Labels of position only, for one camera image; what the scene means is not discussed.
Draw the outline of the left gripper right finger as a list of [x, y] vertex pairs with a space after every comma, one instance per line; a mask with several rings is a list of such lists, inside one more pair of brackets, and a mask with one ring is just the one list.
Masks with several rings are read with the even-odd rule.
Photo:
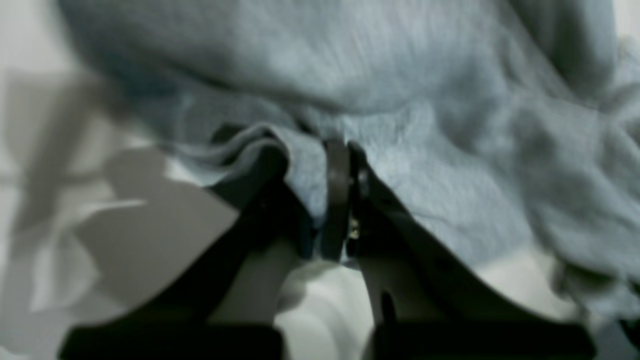
[[346, 253], [364, 276], [374, 316], [367, 360], [592, 360], [581, 325], [508, 300], [409, 214], [348, 145], [352, 230]]

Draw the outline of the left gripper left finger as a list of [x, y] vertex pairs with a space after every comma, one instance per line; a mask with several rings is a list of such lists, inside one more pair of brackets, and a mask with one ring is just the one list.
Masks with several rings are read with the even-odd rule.
[[261, 148], [249, 169], [208, 191], [240, 214], [160, 294], [98, 325], [76, 326], [60, 360], [283, 360], [274, 327], [290, 272], [313, 255], [313, 221], [284, 177], [290, 161]]

